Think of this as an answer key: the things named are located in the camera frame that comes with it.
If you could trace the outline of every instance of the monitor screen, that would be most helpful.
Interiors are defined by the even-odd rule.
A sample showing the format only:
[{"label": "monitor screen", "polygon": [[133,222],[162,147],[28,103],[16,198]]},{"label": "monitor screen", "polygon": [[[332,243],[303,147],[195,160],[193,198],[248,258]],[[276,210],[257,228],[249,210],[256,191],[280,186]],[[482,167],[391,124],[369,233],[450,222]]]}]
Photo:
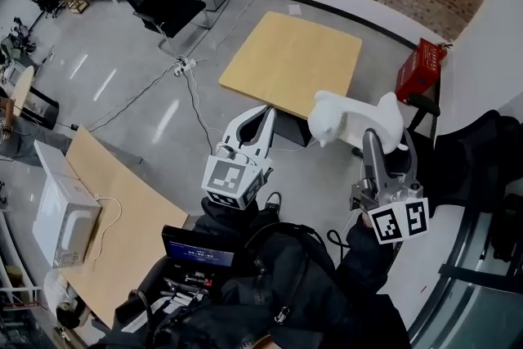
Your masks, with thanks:
[{"label": "monitor screen", "polygon": [[182,259],[189,262],[206,263],[214,266],[230,267],[235,256],[232,252],[200,248],[169,241],[168,256],[173,259]]}]

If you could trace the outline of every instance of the black jacket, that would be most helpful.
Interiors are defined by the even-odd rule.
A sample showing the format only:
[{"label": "black jacket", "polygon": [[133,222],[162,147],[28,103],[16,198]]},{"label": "black jacket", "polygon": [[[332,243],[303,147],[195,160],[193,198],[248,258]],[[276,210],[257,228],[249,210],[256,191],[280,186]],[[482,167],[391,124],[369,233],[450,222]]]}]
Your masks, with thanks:
[{"label": "black jacket", "polygon": [[[205,215],[195,230],[248,244],[245,272],[229,278],[220,296],[194,309],[171,315],[162,310],[135,333],[121,329],[143,312],[143,302],[131,296],[118,307],[113,331],[93,348],[246,348],[270,335],[282,349],[325,347],[410,347],[398,311],[376,292],[387,281],[392,246],[379,245],[360,218],[349,231],[351,250],[335,269],[323,244],[311,229],[277,223],[278,217],[244,212],[202,201]],[[159,261],[141,284],[148,302],[156,301],[167,261]],[[278,324],[275,317],[284,314]]]}]

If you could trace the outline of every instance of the baseboard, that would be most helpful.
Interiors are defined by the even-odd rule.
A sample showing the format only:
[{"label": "baseboard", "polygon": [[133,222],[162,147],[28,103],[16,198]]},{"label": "baseboard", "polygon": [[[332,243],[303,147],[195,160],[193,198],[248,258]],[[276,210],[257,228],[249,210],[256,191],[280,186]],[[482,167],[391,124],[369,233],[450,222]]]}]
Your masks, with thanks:
[{"label": "baseboard", "polygon": [[312,7],[316,7],[317,9],[321,9],[322,11],[327,11],[327,12],[333,13],[335,15],[342,16],[346,19],[353,20],[354,22],[357,22],[358,24],[365,25],[371,29],[374,29],[375,31],[379,32],[380,34],[386,35],[387,37],[394,39],[398,43],[403,44],[406,47],[411,48],[412,50],[414,48],[416,48],[417,44],[410,42],[408,39],[405,39],[398,34],[394,34],[393,32],[389,31],[388,29],[385,29],[385,28],[383,28],[379,25],[376,25],[373,22],[370,22],[363,18],[360,18],[359,16],[353,15],[349,12],[342,11],[341,9],[337,9],[336,7],[331,7],[329,5],[325,5],[324,3],[316,2],[314,0],[292,0],[292,1],[300,2],[305,5],[309,5]]},{"label": "baseboard", "polygon": [[385,34],[407,47],[418,45],[420,38],[432,43],[446,40],[408,16],[374,0],[293,0],[336,13]]}]

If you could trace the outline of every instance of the white plastic object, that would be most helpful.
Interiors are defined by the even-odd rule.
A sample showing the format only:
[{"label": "white plastic object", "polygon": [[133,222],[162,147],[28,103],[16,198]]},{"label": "white plastic object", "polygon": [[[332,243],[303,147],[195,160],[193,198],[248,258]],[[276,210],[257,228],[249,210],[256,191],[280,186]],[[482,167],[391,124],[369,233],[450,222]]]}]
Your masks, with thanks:
[{"label": "white plastic object", "polygon": [[389,154],[398,147],[406,150],[400,143],[403,117],[393,92],[382,96],[377,106],[327,91],[318,91],[315,100],[308,123],[312,136],[322,147],[339,138],[362,150],[363,135],[372,128],[382,142],[383,153]]}]

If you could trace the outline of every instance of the red box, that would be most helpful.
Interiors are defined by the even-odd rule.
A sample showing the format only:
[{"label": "red box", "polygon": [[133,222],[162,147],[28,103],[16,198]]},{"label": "red box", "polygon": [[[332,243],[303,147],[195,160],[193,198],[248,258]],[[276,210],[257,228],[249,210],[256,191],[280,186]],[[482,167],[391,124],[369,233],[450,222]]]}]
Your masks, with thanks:
[{"label": "red box", "polygon": [[396,80],[396,96],[404,101],[410,93],[424,93],[440,78],[440,61],[446,51],[421,38],[419,45],[401,66]]}]

